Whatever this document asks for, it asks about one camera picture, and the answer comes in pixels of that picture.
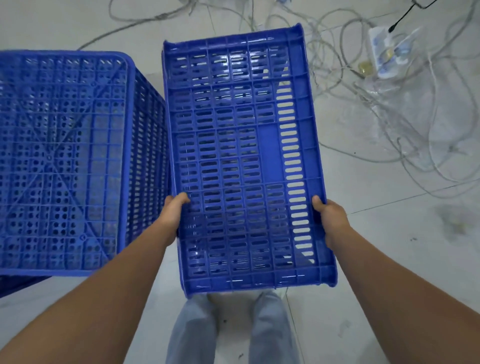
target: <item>light blue pants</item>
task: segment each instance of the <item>light blue pants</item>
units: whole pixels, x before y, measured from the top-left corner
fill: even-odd
[[[189,299],[175,322],[166,364],[213,364],[216,346],[216,308],[206,295]],[[263,292],[253,307],[250,364],[298,364],[295,338],[282,300]]]

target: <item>person's left hand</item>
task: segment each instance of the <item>person's left hand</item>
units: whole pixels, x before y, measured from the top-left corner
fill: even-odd
[[[185,192],[182,192],[175,197],[166,197],[162,212],[154,224],[158,225],[162,233],[166,234],[167,246],[175,241],[177,229],[180,224],[181,207],[183,204],[189,202],[190,199]]]

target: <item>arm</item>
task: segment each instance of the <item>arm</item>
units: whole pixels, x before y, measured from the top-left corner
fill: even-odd
[[[167,197],[152,225],[15,336],[0,363],[123,363],[187,202]]]
[[[480,315],[394,262],[350,227],[344,209],[315,196],[326,243],[392,363],[477,363]]]

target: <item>person's left arm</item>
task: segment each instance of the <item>person's left arm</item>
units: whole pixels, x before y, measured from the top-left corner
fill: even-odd
[[[103,268],[50,306],[1,351],[0,363],[123,363],[186,193]]]

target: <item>person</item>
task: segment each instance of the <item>person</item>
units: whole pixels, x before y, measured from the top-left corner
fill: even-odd
[[[172,244],[185,193],[165,200],[159,218],[103,268],[33,320],[1,351],[0,363],[122,363],[148,294]],[[477,363],[480,315],[384,255],[349,224],[335,202],[314,196],[326,244],[391,363]],[[188,300],[167,363],[211,364],[216,326],[205,295]],[[250,363],[297,363],[281,301],[262,293],[253,310]]]

